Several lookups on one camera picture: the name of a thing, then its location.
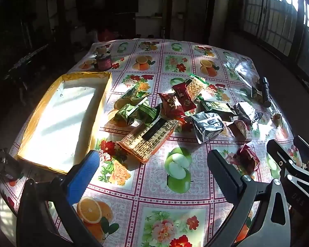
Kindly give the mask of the small red packet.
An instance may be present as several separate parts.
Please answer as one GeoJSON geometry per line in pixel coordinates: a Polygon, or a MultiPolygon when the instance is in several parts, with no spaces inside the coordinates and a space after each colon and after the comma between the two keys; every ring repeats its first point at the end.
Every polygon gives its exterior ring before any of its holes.
{"type": "Polygon", "coordinates": [[[241,166],[245,169],[248,175],[257,171],[260,166],[260,160],[250,146],[244,144],[237,150],[241,166]]]}

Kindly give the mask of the silver foil snack bag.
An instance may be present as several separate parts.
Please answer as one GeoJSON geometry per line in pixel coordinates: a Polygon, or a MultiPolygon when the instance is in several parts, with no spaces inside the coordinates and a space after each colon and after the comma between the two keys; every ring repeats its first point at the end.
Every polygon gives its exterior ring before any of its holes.
{"type": "Polygon", "coordinates": [[[224,129],[224,123],[216,113],[200,112],[190,118],[199,144],[206,143],[224,129]]]}

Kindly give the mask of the long orange cracker pack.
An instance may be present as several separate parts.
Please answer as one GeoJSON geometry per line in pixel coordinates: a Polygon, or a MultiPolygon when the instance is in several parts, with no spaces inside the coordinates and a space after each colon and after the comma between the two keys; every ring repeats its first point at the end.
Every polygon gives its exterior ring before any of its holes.
{"type": "Polygon", "coordinates": [[[160,149],[178,125],[178,120],[158,118],[150,126],[140,124],[117,143],[122,149],[145,164],[160,149]]]}

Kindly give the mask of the red snack packet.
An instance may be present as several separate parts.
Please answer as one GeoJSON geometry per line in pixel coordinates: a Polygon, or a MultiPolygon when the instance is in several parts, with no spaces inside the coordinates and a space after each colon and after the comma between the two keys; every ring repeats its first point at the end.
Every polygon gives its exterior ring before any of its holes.
{"type": "Polygon", "coordinates": [[[163,112],[167,118],[178,120],[181,124],[186,122],[184,109],[175,94],[159,93],[162,100],[163,112]]]}
{"type": "Polygon", "coordinates": [[[172,89],[185,112],[196,109],[195,103],[191,100],[191,96],[187,92],[186,83],[176,84],[172,89]]]}

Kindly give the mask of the green tea snack packet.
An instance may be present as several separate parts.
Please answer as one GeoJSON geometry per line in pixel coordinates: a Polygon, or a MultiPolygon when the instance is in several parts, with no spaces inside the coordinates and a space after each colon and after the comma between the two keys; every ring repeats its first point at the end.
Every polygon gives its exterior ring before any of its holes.
{"type": "Polygon", "coordinates": [[[150,93],[147,91],[141,91],[138,86],[131,87],[125,94],[123,94],[114,104],[114,109],[120,110],[126,104],[137,105],[150,93]]]}

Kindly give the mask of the dark green biscuit packet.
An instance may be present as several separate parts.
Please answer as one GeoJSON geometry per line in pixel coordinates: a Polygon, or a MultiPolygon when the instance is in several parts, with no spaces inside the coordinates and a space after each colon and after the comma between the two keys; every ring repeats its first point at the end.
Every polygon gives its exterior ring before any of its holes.
{"type": "Polygon", "coordinates": [[[231,122],[237,116],[235,110],[227,103],[208,100],[201,100],[200,103],[205,112],[218,114],[223,121],[231,122]]]}

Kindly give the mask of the yellow cardboard box tray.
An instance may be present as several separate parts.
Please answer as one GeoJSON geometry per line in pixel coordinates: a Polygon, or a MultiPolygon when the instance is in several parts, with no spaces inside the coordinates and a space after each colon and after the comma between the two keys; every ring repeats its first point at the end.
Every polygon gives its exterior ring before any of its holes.
{"type": "Polygon", "coordinates": [[[111,90],[110,72],[60,76],[31,115],[16,158],[58,173],[68,173],[95,149],[97,131],[111,90]]]}

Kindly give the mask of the black flashlight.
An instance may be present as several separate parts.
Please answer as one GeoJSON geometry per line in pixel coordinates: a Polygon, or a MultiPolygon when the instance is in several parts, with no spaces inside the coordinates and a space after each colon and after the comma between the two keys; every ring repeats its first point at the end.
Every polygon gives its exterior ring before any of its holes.
{"type": "Polygon", "coordinates": [[[269,83],[266,77],[262,78],[262,100],[264,107],[271,106],[269,83]]]}

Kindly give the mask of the small grey electric motor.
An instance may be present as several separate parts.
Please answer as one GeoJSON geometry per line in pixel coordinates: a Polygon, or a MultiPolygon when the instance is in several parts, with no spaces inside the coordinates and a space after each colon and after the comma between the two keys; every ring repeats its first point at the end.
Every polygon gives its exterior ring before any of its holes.
{"type": "Polygon", "coordinates": [[[0,149],[0,176],[6,181],[16,181],[20,179],[22,166],[12,157],[7,149],[0,149]]]}

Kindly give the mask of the floral fruit-print tablecloth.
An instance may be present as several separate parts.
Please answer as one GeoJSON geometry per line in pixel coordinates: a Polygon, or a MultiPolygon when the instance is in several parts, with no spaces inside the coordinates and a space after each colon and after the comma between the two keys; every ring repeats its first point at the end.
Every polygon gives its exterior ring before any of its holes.
{"type": "Polygon", "coordinates": [[[114,115],[118,99],[132,87],[149,93],[150,104],[159,105],[160,93],[171,92],[174,85],[195,73],[208,83],[201,97],[210,105],[244,103],[261,115],[249,128],[249,142],[236,127],[225,127],[200,144],[192,124],[177,126],[145,164],[119,145],[139,121],[127,127],[113,123],[101,126],[95,149],[103,161],[85,195],[105,208],[110,224],[119,225],[112,236],[103,234],[98,225],[92,227],[105,246],[204,246],[233,207],[208,167],[211,150],[217,150],[242,175],[246,170],[239,164],[237,152],[242,147],[253,151],[258,161],[251,176],[258,182],[280,177],[278,165],[266,151],[270,139],[277,140],[291,159],[301,164],[287,122],[276,125],[271,119],[278,107],[265,108],[253,100],[250,87],[233,70],[234,62],[245,61],[249,73],[256,75],[252,58],[186,41],[115,40],[94,43],[72,71],[93,69],[100,48],[111,53],[113,63],[105,114],[114,115]]]}

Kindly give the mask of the clear plastic bag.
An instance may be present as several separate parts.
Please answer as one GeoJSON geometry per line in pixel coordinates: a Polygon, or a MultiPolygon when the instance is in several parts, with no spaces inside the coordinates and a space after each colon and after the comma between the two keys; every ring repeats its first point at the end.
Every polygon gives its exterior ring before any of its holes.
{"type": "Polygon", "coordinates": [[[223,65],[227,69],[228,78],[233,82],[241,82],[250,87],[257,87],[260,77],[251,60],[229,57],[223,65]]]}

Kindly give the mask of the dark jar with pink label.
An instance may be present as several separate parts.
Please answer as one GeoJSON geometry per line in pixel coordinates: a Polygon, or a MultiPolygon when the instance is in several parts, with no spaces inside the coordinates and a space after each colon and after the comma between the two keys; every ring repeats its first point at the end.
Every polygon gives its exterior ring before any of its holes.
{"type": "Polygon", "coordinates": [[[96,62],[97,62],[97,69],[99,71],[107,71],[111,69],[112,67],[111,54],[109,51],[107,51],[107,48],[105,46],[96,48],[96,62]]]}

